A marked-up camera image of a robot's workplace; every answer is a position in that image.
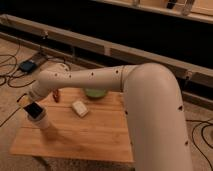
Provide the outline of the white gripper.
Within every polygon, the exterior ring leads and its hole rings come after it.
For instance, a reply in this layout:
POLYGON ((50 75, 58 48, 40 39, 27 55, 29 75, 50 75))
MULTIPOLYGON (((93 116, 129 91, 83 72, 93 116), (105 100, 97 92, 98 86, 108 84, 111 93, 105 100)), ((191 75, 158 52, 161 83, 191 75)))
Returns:
POLYGON ((26 106, 30 105, 31 102, 39 102, 43 99, 42 96, 37 95, 33 91, 29 91, 28 95, 23 94, 18 100, 17 103, 21 108, 25 108, 26 106))

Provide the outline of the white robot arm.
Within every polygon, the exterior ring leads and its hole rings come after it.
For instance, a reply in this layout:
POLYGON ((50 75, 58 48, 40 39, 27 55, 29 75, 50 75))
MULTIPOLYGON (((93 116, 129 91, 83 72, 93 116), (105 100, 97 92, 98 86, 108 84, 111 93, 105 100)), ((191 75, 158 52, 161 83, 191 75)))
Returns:
POLYGON ((38 119, 38 102, 66 87, 123 93, 135 171, 193 171, 183 99, 174 74, 157 63, 70 71, 62 63, 41 71, 17 99, 38 119))

